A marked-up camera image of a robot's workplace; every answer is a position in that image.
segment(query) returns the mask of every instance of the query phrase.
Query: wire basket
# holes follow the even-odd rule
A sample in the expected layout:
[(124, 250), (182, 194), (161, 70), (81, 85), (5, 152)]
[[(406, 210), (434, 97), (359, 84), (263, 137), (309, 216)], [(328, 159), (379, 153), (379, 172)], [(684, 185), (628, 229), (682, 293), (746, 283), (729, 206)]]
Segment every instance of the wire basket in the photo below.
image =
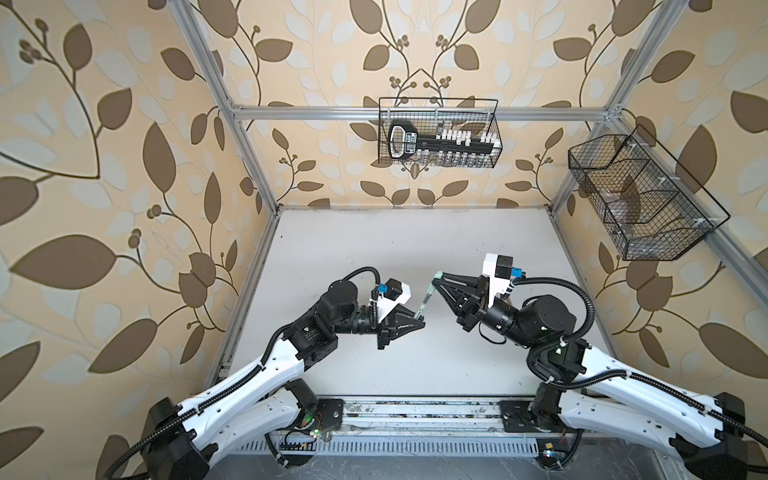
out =
[[(654, 161), (652, 146), (674, 160), (676, 173)], [(568, 168), (623, 260), (676, 260), (730, 218), (642, 125), (630, 135), (603, 135), (571, 148)], [(717, 213), (704, 213), (697, 200), (709, 200)]]
[(481, 98), (382, 97), (379, 164), (493, 168), (503, 148), (497, 106)]

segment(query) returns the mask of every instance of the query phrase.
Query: black cable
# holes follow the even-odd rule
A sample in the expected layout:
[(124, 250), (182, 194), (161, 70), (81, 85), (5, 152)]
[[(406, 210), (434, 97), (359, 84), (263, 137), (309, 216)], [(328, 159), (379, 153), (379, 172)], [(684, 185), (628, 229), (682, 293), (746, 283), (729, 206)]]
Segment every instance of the black cable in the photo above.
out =
[(107, 468), (107, 471), (104, 472), (104, 480), (146, 480), (149, 478), (149, 473), (144, 472), (140, 473), (138, 475), (132, 475), (130, 477), (122, 477), (122, 478), (115, 478), (113, 475), (114, 473), (128, 460), (131, 459), (134, 455), (139, 453), (141, 450), (144, 449), (147, 445), (151, 444), (155, 440), (159, 439), (161, 436), (166, 435), (169, 432), (174, 431), (177, 429), (177, 427), (181, 424), (186, 422), (188, 419), (191, 419), (194, 415), (197, 414), (199, 411), (202, 413), (206, 407), (209, 407), (213, 405), (214, 403), (218, 402), (219, 400), (223, 399), (224, 397), (230, 395), (232, 392), (239, 389), (241, 386), (248, 383), (258, 372), (260, 372), (263, 369), (263, 365), (266, 363), (267, 359), (270, 358), (270, 355), (272, 354), (272, 348), (275, 346), (275, 343), (277, 342), (278, 337), (285, 332), (288, 327), (290, 327), (292, 323), (289, 323), (287, 325), (281, 326), (279, 329), (275, 331), (275, 333), (272, 334), (272, 337), (270, 338), (270, 341), (266, 345), (266, 349), (264, 350), (264, 355), (261, 357), (261, 365), (256, 365), (253, 367), (242, 379), (236, 381), (232, 385), (228, 386), (221, 392), (217, 393), (216, 395), (210, 397), (209, 399), (202, 402), (197, 409), (190, 409), (186, 412), (180, 414), (175, 419), (168, 422), (166, 425), (163, 425), (159, 429), (156, 429), (154, 432), (150, 433), (149, 435), (146, 435), (144, 438), (136, 442), (132, 447), (130, 447), (123, 455), (120, 455), (117, 460), (115, 460), (112, 465)]
[(349, 280), (355, 275), (360, 275), (363, 272), (370, 272), (373, 273), (373, 278), (376, 280), (376, 286), (379, 286), (379, 284), (382, 282), (381, 277), (379, 276), (379, 271), (372, 266), (364, 266), (361, 267), (354, 272), (350, 273), (349, 275), (345, 276), (342, 280)]
[(571, 447), (568, 449), (568, 453), (565, 454), (565, 458), (563, 458), (561, 462), (558, 461), (552, 467), (544, 466), (544, 468), (546, 468), (547, 470), (562, 470), (562, 469), (564, 469), (565, 466), (574, 458), (574, 454), (576, 453), (576, 449), (578, 448), (579, 444), (581, 443), (581, 436), (583, 434), (584, 434), (584, 429), (577, 429), (576, 430), (576, 436), (574, 437), (574, 441), (573, 441), (573, 443), (571, 443)]
[(487, 336), (483, 335), (482, 334), (482, 324), (478, 325), (478, 333), (480, 334), (481, 337), (483, 337), (484, 339), (488, 340), (490, 343), (493, 343), (494, 345), (504, 345), (505, 343), (507, 343), (507, 337), (504, 337), (504, 341), (502, 341), (502, 342), (496, 342), (494, 340), (489, 339)]

